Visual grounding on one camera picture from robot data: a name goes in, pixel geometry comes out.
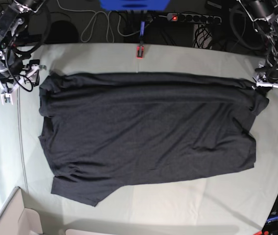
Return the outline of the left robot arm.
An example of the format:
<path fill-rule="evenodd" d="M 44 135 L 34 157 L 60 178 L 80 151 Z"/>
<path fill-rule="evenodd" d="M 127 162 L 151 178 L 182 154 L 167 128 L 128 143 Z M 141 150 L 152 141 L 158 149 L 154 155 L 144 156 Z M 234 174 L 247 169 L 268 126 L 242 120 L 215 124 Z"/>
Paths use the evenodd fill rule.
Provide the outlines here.
<path fill-rule="evenodd" d="M 263 40 L 260 46 L 250 46 L 234 25 L 234 14 L 242 8 L 253 24 L 254 31 Z M 254 69 L 253 79 L 258 90 L 278 89 L 278 1 L 239 0 L 229 14 L 230 27 L 242 44 L 251 50 L 266 49 L 265 58 Z"/>

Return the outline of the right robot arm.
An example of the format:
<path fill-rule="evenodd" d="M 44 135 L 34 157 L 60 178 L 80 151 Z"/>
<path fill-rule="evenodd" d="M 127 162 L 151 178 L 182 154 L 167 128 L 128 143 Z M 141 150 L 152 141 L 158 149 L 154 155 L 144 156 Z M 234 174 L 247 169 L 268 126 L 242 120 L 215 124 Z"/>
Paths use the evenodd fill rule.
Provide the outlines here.
<path fill-rule="evenodd" d="M 20 35 L 28 27 L 30 17 L 42 10 L 46 16 L 45 30 L 40 39 L 29 50 L 22 51 Z M 14 0 L 0 13 L 0 89 L 11 94 L 17 89 L 31 92 L 38 85 L 40 64 L 24 60 L 42 46 L 51 29 L 51 13 L 45 0 Z"/>

